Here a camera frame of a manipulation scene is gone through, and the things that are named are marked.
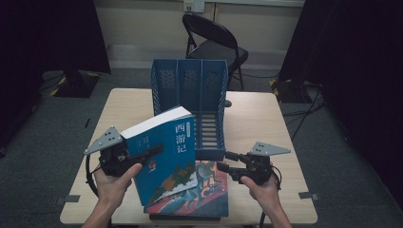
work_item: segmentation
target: black chair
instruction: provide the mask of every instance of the black chair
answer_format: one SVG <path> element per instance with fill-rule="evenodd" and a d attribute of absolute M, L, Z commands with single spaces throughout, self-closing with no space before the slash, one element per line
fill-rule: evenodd
<path fill-rule="evenodd" d="M 226 60 L 228 65 L 228 86 L 231 79 L 240 81 L 240 89 L 243 90 L 243 80 L 240 66 L 248 59 L 247 50 L 238 47 L 237 39 L 224 26 L 193 13 L 186 13 L 183 18 L 187 39 L 186 59 L 212 59 Z M 193 34 L 197 34 L 206 40 L 197 45 Z M 238 70 L 240 76 L 233 74 Z"/>

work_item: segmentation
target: blue file holder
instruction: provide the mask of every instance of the blue file holder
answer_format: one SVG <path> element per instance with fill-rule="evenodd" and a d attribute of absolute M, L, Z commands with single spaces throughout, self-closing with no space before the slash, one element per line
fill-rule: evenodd
<path fill-rule="evenodd" d="M 224 60 L 155 59 L 153 62 L 154 115 L 181 105 L 195 116 L 197 160 L 223 160 L 227 82 Z"/>

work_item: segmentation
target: book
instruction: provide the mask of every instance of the book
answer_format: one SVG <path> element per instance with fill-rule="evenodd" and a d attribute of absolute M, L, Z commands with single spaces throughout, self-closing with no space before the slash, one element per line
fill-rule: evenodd
<path fill-rule="evenodd" d="M 151 219 L 210 219 L 228 217 L 227 174 L 215 161 L 196 161 L 198 185 L 146 205 Z"/>
<path fill-rule="evenodd" d="M 134 178 L 142 206 L 197 185 L 194 122 L 178 106 L 121 132 L 129 156 L 161 148 Z"/>

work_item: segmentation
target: white wall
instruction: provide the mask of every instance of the white wall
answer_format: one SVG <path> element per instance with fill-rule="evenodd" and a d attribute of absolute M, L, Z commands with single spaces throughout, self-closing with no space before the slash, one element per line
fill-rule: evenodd
<path fill-rule="evenodd" d="M 187 34 L 182 24 L 182 1 L 95 0 L 95 5 L 106 44 L 113 46 L 114 54 L 109 53 L 112 61 L 124 58 L 118 57 L 122 50 L 140 50 L 142 56 L 137 55 L 135 60 L 142 62 L 155 57 L 184 57 Z M 202 15 L 212 19 L 213 11 L 216 21 L 249 50 L 246 64 L 276 68 L 282 64 L 301 7 L 206 2 Z"/>

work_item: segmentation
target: chair seat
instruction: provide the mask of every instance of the chair seat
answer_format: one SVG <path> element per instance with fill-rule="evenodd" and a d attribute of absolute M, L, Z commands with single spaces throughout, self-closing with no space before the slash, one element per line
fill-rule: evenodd
<path fill-rule="evenodd" d="M 240 65 L 242 65 L 248 59 L 249 52 L 241 47 L 238 47 L 238 52 L 240 55 Z M 186 59 L 226 60 L 228 68 L 231 69 L 236 56 L 233 49 L 219 45 L 214 41 L 206 40 L 188 53 Z"/>

